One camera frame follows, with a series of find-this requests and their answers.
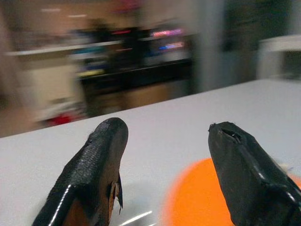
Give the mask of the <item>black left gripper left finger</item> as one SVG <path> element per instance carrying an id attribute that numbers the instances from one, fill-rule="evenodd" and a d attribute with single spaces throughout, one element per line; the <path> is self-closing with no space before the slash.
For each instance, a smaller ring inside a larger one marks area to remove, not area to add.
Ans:
<path id="1" fill-rule="evenodd" d="M 114 201 L 123 207 L 119 169 L 127 140 L 122 119 L 101 122 L 65 165 L 33 225 L 109 225 Z"/>

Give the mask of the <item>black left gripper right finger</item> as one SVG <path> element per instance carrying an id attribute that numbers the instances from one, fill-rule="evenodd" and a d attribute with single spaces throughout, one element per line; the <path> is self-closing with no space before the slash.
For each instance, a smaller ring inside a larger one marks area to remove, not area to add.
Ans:
<path id="1" fill-rule="evenodd" d="M 208 145 L 236 226 L 299 226 L 301 190 L 257 140 L 231 122 L 209 127 Z"/>

